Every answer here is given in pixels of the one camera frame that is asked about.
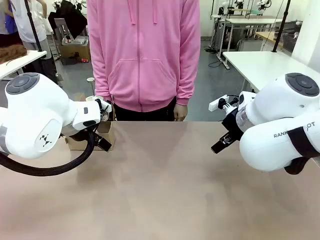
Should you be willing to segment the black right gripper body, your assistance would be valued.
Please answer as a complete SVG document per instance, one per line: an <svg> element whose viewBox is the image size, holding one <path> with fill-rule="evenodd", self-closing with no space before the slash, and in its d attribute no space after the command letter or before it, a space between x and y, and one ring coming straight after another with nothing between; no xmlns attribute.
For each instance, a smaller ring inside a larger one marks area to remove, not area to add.
<svg viewBox="0 0 320 240"><path fill-rule="evenodd" d="M237 113L238 110L234 109L228 113L222 121L222 125L227 129L226 136L232 140L240 140L243 136L243 131L238 127L236 121Z"/></svg>

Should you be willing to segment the person's left hand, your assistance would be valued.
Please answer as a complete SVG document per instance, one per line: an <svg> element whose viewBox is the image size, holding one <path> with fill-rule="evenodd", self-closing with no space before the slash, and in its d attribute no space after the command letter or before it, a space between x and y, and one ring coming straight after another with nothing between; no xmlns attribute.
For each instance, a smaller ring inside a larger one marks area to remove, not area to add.
<svg viewBox="0 0 320 240"><path fill-rule="evenodd" d="M188 106L187 105L180 105L176 104L174 106L174 120L176 122L183 122L188 115Z"/></svg>

